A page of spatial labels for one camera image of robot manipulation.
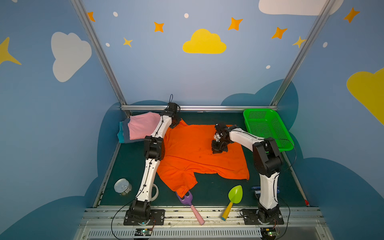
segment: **yellow cloud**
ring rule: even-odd
[[[351,94],[384,124],[384,68],[376,73],[357,72],[347,81]]]
[[[183,45],[186,53],[223,53],[227,46],[221,42],[220,36],[216,33],[210,33],[207,29],[199,29],[193,33],[191,40]]]

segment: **pink handle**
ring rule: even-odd
[[[205,223],[204,219],[201,217],[200,213],[196,210],[196,208],[191,205],[192,211],[195,214],[197,220],[199,221],[200,225],[203,225]]]

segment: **work surface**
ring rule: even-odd
[[[237,125],[243,130],[247,130],[242,113],[179,113],[179,115],[187,124],[216,124],[223,122],[227,125]],[[220,177],[218,174],[195,173],[198,183],[190,190],[193,195],[193,204],[195,206],[228,205],[228,192],[236,185],[241,185],[243,187],[243,199],[237,205],[257,206],[258,201],[254,197],[251,187],[260,186],[259,173],[253,166],[252,151],[243,147],[243,152],[245,159],[247,160],[250,174],[249,180],[225,179]],[[125,205],[129,201],[133,200],[139,190],[139,185],[144,173],[144,167],[144,143],[134,142],[121,144],[100,205]],[[286,163],[284,163],[282,169],[287,169]],[[115,182],[121,178],[127,179],[133,187],[131,193],[126,196],[120,196],[114,191],[113,188]],[[154,183],[159,188],[159,196],[151,203],[151,205],[182,205],[175,192],[170,190],[157,174]],[[284,199],[290,207],[305,206],[304,199],[300,194],[290,170],[281,171],[278,180],[278,187],[280,190],[278,196]]]

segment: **green toy shovel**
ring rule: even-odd
[[[229,191],[228,193],[228,198],[231,202],[228,204],[227,209],[224,211],[223,215],[221,216],[221,219],[223,221],[227,220],[227,217],[232,208],[232,205],[234,203],[238,204],[243,198],[243,188],[241,187],[241,185],[233,187],[231,191]]]

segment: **painted wall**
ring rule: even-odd
[[[128,104],[259,105],[325,0],[83,2]]]
[[[356,239],[363,222],[384,223],[382,9],[379,0],[345,0],[278,104],[283,121],[294,120],[293,168],[335,240]]]
[[[0,26],[0,239],[72,239],[117,144],[117,97],[69,0],[3,0]]]

